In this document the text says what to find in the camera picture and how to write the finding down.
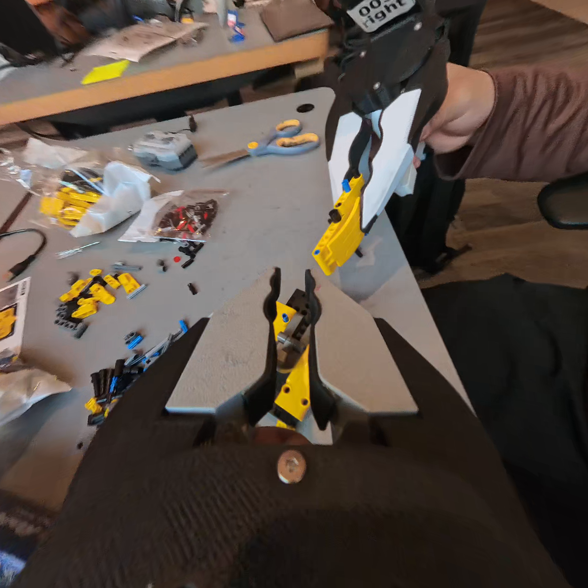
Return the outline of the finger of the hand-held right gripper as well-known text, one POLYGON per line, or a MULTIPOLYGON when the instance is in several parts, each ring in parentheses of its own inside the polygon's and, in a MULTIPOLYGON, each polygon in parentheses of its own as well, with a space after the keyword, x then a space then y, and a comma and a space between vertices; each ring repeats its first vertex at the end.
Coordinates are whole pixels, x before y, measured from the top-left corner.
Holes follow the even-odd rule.
POLYGON ((361 196, 361 230, 368 234, 393 195, 413 194, 415 151, 409 141, 421 89, 401 93, 379 116, 380 147, 371 159, 371 173, 361 196))
POLYGON ((372 115, 356 112, 331 112, 327 120, 327 166, 332 203, 343 192, 344 180, 363 176, 367 185, 371 180, 371 147, 373 146, 372 115))

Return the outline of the yellow black brick assembly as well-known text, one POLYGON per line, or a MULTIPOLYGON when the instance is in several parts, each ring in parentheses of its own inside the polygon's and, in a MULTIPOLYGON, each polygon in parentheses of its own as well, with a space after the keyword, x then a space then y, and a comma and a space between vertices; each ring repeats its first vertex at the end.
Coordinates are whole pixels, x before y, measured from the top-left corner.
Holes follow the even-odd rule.
POLYGON ((310 312, 306 292, 296 289, 286 303, 276 302, 273 322, 277 388, 271 410, 276 425, 296 430, 310 408, 310 312))

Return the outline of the yellow panel piece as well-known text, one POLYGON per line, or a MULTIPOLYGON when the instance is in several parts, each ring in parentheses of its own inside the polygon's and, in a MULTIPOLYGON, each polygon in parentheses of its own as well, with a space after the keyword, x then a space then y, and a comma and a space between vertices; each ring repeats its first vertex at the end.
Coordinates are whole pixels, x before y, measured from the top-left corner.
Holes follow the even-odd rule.
POLYGON ((361 228, 362 175, 342 181, 342 192, 329 212, 329 225, 312 252, 323 273, 332 275, 358 250, 364 239, 361 228))

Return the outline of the grey desk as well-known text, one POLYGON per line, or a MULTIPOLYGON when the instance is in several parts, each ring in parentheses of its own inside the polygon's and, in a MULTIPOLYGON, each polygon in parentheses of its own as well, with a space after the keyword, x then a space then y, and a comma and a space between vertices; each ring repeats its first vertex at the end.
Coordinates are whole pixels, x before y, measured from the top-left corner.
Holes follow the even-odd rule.
MULTIPOLYGON (((233 298, 270 267, 282 269, 280 300, 304 286, 307 268, 315 268, 311 248, 322 236, 332 208, 324 146, 292 158, 246 160, 217 169, 202 169, 200 160, 243 146, 277 123, 299 118, 303 129, 323 136, 334 96, 322 88, 261 100, 196 117, 196 150, 200 157, 186 171, 160 175, 162 192, 217 188, 230 193, 211 236, 187 269, 172 258, 172 243, 122 243, 122 224, 94 239, 76 239, 55 227, 48 243, 24 276, 31 277, 22 358, 72 386, 72 391, 38 402, 19 418, 1 426, 1 490, 58 511, 90 443, 84 404, 90 397, 90 374, 109 368, 128 354, 123 337, 140 331, 149 349, 179 328, 194 325, 225 300, 233 298), (299 114, 300 104, 315 108, 299 114), (57 259, 55 253, 100 241, 100 245, 57 259), (168 270, 158 272, 158 259, 168 270), (109 270, 114 262, 143 266, 134 273, 146 283, 136 298, 118 298, 91 319, 76 340, 53 325, 58 297, 68 290, 70 272, 87 276, 109 270), (188 283, 197 286, 193 296, 188 283)), ((384 215, 356 259, 331 279, 358 303, 393 326, 452 386, 466 397, 437 327, 423 300, 398 239, 384 215)))

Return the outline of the grey yellow scissors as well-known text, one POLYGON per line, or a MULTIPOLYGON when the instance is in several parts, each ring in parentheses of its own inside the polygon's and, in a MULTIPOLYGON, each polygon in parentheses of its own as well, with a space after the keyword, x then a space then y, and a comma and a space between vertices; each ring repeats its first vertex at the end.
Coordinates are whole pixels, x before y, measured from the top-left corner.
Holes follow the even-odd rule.
POLYGON ((247 158, 262 156, 295 156, 310 152, 320 145, 320 137, 313 132, 302 132, 302 124, 297 119, 287 119, 278 123, 269 133, 255 141, 250 141, 244 149, 201 159, 203 167, 217 167, 247 158))

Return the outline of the black backpack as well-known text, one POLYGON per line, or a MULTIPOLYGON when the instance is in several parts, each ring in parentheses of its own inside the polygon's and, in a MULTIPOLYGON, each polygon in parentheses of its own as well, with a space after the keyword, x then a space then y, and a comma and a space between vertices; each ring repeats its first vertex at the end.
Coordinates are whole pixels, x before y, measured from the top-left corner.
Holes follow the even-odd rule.
POLYGON ((466 189, 464 180, 439 178, 433 151, 424 149, 417 170, 414 193, 393 195, 385 211, 409 265, 428 276, 442 272, 455 258, 468 252, 465 245, 447 244, 447 233, 459 210, 466 189))

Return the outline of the pile of small connector pins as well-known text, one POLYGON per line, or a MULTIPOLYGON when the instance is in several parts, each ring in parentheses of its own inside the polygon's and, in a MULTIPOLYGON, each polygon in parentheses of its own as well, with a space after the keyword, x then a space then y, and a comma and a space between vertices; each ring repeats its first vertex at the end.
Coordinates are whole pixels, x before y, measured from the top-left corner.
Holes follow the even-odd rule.
POLYGON ((184 334, 180 327, 162 342, 142 353, 138 345, 134 354, 128 358, 117 359, 113 368, 101 369, 91 373, 92 397, 85 403, 88 411, 87 425, 98 428, 114 406, 119 402, 136 380, 160 358, 170 346, 184 334))

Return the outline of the pile of yellow beams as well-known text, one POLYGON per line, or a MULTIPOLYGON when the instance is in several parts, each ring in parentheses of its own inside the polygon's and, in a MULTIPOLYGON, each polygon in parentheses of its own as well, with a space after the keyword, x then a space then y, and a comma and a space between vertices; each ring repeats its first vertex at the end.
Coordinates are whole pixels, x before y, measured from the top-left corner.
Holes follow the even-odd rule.
POLYGON ((147 287, 133 272, 105 273, 96 268, 90 270, 88 277, 73 278, 69 290, 58 299, 53 325, 77 340, 102 307, 113 305, 118 298, 136 298, 147 287))

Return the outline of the person's black pants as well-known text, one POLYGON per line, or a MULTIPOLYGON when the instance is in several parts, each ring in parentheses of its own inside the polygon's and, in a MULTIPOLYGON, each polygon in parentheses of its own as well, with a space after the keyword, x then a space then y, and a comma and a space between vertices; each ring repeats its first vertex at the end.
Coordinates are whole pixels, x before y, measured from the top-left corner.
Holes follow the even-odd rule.
POLYGON ((543 546, 587 587, 587 288, 504 274, 422 295, 543 546))

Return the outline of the wood-edged grey table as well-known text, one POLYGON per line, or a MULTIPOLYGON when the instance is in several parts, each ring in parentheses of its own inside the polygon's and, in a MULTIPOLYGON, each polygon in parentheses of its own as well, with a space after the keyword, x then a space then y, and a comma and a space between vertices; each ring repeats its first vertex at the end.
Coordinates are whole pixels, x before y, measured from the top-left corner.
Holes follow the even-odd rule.
POLYGON ((86 51, 71 63, 53 60, 16 68, 1 80, 1 125, 97 107, 123 99, 243 75, 275 66, 324 59, 329 32, 323 28, 275 42, 257 8, 240 11, 245 40, 231 42, 216 15, 202 17, 208 25, 199 42, 178 42, 131 63, 120 77, 85 85, 95 67, 113 60, 86 51))

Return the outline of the black rounded object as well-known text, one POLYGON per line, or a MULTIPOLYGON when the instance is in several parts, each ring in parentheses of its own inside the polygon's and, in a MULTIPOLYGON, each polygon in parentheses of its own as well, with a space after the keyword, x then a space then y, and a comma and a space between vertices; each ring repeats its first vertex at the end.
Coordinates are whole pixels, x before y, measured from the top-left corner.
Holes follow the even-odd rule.
POLYGON ((557 180, 542 188, 537 205, 543 219, 553 228, 587 230, 587 173, 557 180))

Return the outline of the instruction booklet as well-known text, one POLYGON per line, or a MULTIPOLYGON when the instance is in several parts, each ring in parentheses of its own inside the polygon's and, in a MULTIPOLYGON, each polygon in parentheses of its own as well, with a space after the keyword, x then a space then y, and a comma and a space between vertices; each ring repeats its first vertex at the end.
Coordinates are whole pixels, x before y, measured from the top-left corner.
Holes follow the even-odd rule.
POLYGON ((1 371, 7 371, 19 358, 31 278, 1 289, 1 371))

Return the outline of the clear bag of yellow parts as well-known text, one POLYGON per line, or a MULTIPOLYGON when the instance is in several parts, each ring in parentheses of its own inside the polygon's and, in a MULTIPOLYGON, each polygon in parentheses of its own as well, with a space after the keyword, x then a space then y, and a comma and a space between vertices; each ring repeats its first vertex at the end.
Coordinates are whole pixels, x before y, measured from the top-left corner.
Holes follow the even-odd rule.
POLYGON ((24 188, 41 221, 71 231, 104 195, 106 165, 99 152, 29 138, 18 151, 1 147, 1 187, 24 188))

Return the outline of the printed paper sheet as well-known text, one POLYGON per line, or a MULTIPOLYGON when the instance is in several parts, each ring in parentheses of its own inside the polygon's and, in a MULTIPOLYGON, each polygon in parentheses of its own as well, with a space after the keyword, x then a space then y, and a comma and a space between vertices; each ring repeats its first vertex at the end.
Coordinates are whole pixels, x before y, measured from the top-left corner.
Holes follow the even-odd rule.
POLYGON ((86 47, 82 54, 139 62, 161 48, 194 39, 207 27, 207 23, 200 21, 183 23, 151 19, 97 40, 86 47))

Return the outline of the yellow paper sheet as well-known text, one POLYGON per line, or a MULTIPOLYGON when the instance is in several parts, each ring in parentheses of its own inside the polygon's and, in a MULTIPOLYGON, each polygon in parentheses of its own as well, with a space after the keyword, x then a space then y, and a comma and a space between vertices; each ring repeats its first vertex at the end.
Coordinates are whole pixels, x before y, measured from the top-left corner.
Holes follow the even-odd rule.
POLYGON ((127 59, 115 61, 92 68, 81 80, 81 85, 87 86, 120 78, 129 68, 131 62, 127 59))

